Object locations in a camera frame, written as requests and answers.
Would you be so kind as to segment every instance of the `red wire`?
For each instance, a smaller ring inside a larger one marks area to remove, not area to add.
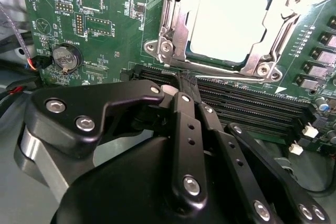
[[[13,89],[12,91],[10,91],[9,93],[10,94],[14,94],[14,93],[17,93],[17,92],[21,92],[23,90],[23,87],[16,87],[15,89]]]
[[[33,65],[31,59],[29,58],[29,59],[27,59],[27,61],[28,61],[28,65],[31,67],[31,69],[33,69],[33,70],[36,71],[37,69],[34,67],[34,65]]]

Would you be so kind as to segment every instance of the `gray cable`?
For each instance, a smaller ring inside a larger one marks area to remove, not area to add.
[[[14,21],[14,25],[20,30],[27,30],[27,31],[30,30],[30,23],[27,21]],[[6,27],[6,28],[12,27],[11,23],[9,23],[6,20],[0,21],[0,26]]]
[[[24,40],[22,39],[22,36],[21,36],[20,32],[16,28],[16,26],[15,26],[14,22],[12,21],[12,19],[10,18],[10,16],[6,13],[5,8],[4,8],[4,6],[1,2],[0,2],[0,11],[5,15],[7,21],[9,22],[10,26],[12,27],[17,40],[19,41],[23,51],[25,52],[25,56],[27,57],[27,59],[30,59],[30,53],[28,51],[28,48],[27,48]]]

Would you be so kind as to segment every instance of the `capacitor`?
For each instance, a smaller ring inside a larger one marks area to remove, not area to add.
[[[336,144],[336,131],[328,131],[327,138],[329,139],[330,143]]]
[[[62,73],[70,74],[78,69],[83,62],[82,54],[77,47],[69,43],[62,43],[53,49],[52,58]]]
[[[327,111],[329,109],[329,105],[326,103],[326,100],[324,97],[318,97],[315,100],[315,104],[319,111]]]

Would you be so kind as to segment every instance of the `silver screw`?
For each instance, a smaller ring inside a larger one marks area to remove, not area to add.
[[[301,212],[303,213],[303,215],[308,219],[308,220],[312,220],[313,219],[313,215],[311,214],[311,212],[304,206],[304,205],[299,205],[299,208],[301,210]]]
[[[169,42],[165,41],[161,44],[161,50],[164,52],[169,52],[172,50],[172,46],[170,45]]]
[[[270,67],[267,64],[261,64],[259,65],[257,69],[257,74],[260,76],[266,76],[268,72],[270,71]]]
[[[205,106],[205,109],[206,109],[206,111],[209,112],[209,113],[212,113],[212,112],[213,112],[213,110],[212,110],[209,106]]]
[[[188,97],[186,97],[185,95],[182,96],[182,99],[186,102],[190,102],[190,99]]]
[[[271,219],[271,216],[269,214],[269,211],[267,208],[264,206],[263,203],[260,201],[256,200],[254,202],[254,209],[256,210],[257,214],[264,220],[264,221],[269,221]]]
[[[324,214],[316,206],[313,206],[313,211],[315,212],[317,217],[319,217],[321,220],[325,220]]]
[[[197,196],[201,192],[201,189],[199,187],[200,185],[192,177],[185,177],[183,180],[183,185],[187,192],[193,196]]]
[[[242,133],[242,130],[241,130],[241,128],[239,128],[238,126],[234,126],[233,128],[234,128],[234,129],[235,129],[235,131],[236,131],[236,132],[238,132],[239,134],[241,134],[241,133]]]
[[[76,120],[77,128],[86,132],[92,131],[95,128],[94,124],[94,121],[88,116],[81,116]]]
[[[154,92],[155,94],[160,93],[160,91],[156,88],[156,87],[151,87],[152,92]]]
[[[65,104],[58,100],[50,100],[46,103],[47,110],[52,113],[61,113],[66,107]]]

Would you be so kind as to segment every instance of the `cpu socket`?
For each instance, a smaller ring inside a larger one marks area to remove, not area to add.
[[[145,51],[200,77],[276,82],[299,18],[325,0],[164,0],[158,38]]]

